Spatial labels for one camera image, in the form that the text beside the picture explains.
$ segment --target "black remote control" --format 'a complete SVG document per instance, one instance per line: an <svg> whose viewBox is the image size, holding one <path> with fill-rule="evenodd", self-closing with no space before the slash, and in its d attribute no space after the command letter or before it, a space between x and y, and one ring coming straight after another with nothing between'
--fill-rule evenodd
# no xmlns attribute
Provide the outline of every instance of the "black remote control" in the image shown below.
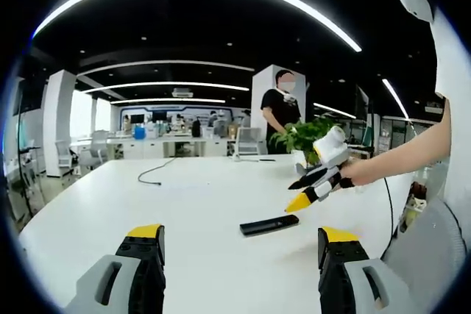
<svg viewBox="0 0 471 314"><path fill-rule="evenodd" d="M259 235L278 229L294 226L300 220L295 215L286 215L282 217L271 218L265 221L252 222L250 224L241 224L241 232L243 235Z"/></svg>

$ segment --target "hand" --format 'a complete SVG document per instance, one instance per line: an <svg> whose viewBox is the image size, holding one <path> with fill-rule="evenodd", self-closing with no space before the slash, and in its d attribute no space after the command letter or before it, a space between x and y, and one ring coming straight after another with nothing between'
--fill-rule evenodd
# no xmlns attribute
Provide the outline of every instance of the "hand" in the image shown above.
<svg viewBox="0 0 471 314"><path fill-rule="evenodd" d="M371 160L350 159L342 165L340 174L342 178L350 178L353 185L366 185L377 179Z"/></svg>

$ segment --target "black ceiling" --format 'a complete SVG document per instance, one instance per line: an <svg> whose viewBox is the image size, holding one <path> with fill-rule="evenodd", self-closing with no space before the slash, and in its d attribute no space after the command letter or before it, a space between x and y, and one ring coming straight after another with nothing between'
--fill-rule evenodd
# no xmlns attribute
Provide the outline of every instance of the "black ceiling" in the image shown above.
<svg viewBox="0 0 471 314"><path fill-rule="evenodd" d="M439 101L434 94L436 58L427 23L408 14L399 0L302 1L340 26L362 52L355 53L316 20L280 0L86 0L36 36L22 74L44 76L58 68L80 73L142 60L201 60L241 65L255 72L276 64L306 75L311 83L309 103L351 111L348 102L358 84L380 114L402 116L381 82L387 78L411 117L439 118L423 109L427 101ZM190 81L249 88L252 75L212 65L159 64L114 68L88 77L102 85ZM79 90L88 88L77 84ZM145 99L170 97L171 89L114 91L127 99ZM192 91L198 98L250 106L247 92ZM97 96L108 99L104 93Z"/></svg>

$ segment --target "green leaves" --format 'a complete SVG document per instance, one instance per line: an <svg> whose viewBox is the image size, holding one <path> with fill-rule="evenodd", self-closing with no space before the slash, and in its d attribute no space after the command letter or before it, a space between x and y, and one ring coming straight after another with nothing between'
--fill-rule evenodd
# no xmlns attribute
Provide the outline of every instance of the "green leaves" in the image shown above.
<svg viewBox="0 0 471 314"><path fill-rule="evenodd" d="M323 138L334 125L333 121L324 117L316 118L308 123L298 121L295 124L286 124L285 129L287 133L274 133L270 138L270 143L275 141L277 145L280 143L284 144L287 152L292 150L304 151L306 160L313 165L319 160L313 150L313 142Z"/></svg>

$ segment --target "black t-shirt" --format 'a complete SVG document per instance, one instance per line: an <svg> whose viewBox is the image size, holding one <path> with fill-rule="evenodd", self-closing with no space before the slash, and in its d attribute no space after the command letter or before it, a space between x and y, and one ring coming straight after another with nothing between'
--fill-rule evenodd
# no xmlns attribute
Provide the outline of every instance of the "black t-shirt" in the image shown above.
<svg viewBox="0 0 471 314"><path fill-rule="evenodd" d="M272 108L273 116L276 118L278 123L283 126L287 123L297 123L301 117L297 101L285 101L283 94L273 88L266 91L263 95L260 109L262 110L265 107ZM266 126L266 139L269 140L276 130L268 123Z"/></svg>

